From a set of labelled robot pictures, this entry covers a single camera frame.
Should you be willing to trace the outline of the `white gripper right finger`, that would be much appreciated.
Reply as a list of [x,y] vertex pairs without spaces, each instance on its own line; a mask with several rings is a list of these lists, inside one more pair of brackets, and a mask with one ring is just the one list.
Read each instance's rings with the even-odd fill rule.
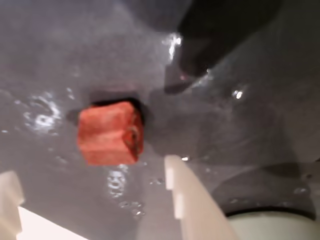
[[184,240],[238,240],[234,228],[191,168],[177,155],[164,158],[165,187]]

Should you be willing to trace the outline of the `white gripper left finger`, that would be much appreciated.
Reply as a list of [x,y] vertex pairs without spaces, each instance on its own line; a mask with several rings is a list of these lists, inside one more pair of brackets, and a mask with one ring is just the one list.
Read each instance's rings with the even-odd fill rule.
[[0,239],[16,240],[22,231],[19,206],[25,201],[20,180],[14,171],[0,174]]

